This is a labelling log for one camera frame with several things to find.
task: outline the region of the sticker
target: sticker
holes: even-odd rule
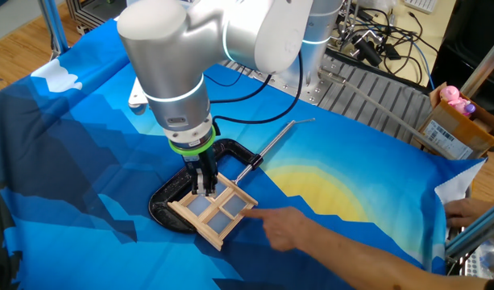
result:
[[[200,158],[198,158],[198,155],[184,156],[184,161],[186,161],[186,162],[194,162],[194,161],[198,161],[198,160],[200,160]]]
[[[431,120],[430,124],[424,130],[424,136],[432,143],[439,145],[457,160],[464,160],[472,154],[472,149],[469,146],[459,142],[451,133],[447,132],[433,120]]]
[[[190,145],[191,147],[193,147],[193,146],[197,146],[198,144],[200,144],[200,140],[193,141],[193,142],[189,143],[188,145]]]

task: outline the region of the wooden frame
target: wooden frame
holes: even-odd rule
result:
[[[232,229],[234,229],[236,225],[238,225],[239,221],[243,218],[239,211],[236,215],[234,215],[225,209],[228,202],[231,201],[233,197],[239,197],[241,201],[245,203],[245,206],[242,207],[242,209],[251,209],[254,205],[258,205],[258,202],[221,173],[218,174],[218,182],[221,183],[225,189],[219,193],[217,186],[216,197],[203,197],[188,193],[180,201],[169,202],[168,206],[190,222],[195,228],[197,228],[198,233],[210,242],[211,245],[213,245],[218,251],[220,251],[222,249],[223,239],[232,231]],[[205,198],[209,202],[209,205],[198,215],[196,215],[193,211],[191,211],[191,209],[188,208],[188,206],[199,197]],[[226,224],[220,233],[213,230],[213,228],[209,226],[211,220],[213,220],[213,218],[219,213],[222,213],[230,219],[230,222]]]

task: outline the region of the metal bar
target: metal bar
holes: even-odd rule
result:
[[[52,59],[66,53],[69,50],[68,40],[60,21],[59,11],[56,9],[55,0],[38,0],[41,13],[46,23],[46,28],[52,38]]]
[[[494,235],[494,207],[453,238],[446,246],[446,256],[458,260]]]
[[[487,77],[494,70],[494,46],[490,49],[490,52],[487,53],[485,58],[481,60],[478,67],[471,74],[467,82],[463,85],[460,90],[468,98],[474,96],[474,94],[478,91],[479,87],[483,84]]]
[[[308,119],[308,120],[302,120],[302,121],[291,121],[290,123],[288,123],[288,125],[286,125],[286,127],[261,151],[261,153],[259,155],[261,155],[261,157],[264,157],[269,151],[270,149],[272,149],[277,142],[279,142],[279,140],[284,136],[286,135],[286,133],[288,133],[289,129],[291,129],[293,127],[293,125],[295,124],[300,124],[300,123],[303,123],[303,122],[312,122],[314,121],[314,118],[311,118],[311,119]],[[243,179],[250,171],[252,171],[252,165],[248,164],[248,166],[245,167],[245,169],[243,169],[243,171],[241,173],[239,173],[238,177],[236,178],[236,180],[232,181],[234,182],[235,184],[238,184],[238,182],[241,181],[241,179]]]

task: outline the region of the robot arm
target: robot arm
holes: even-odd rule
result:
[[[118,33],[157,122],[193,179],[215,193],[215,132],[203,72],[230,59],[266,73],[295,60],[313,0],[142,0],[119,17]]]

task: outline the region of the pointing finger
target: pointing finger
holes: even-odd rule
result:
[[[244,209],[240,214],[247,218],[264,219],[267,215],[268,209]]]

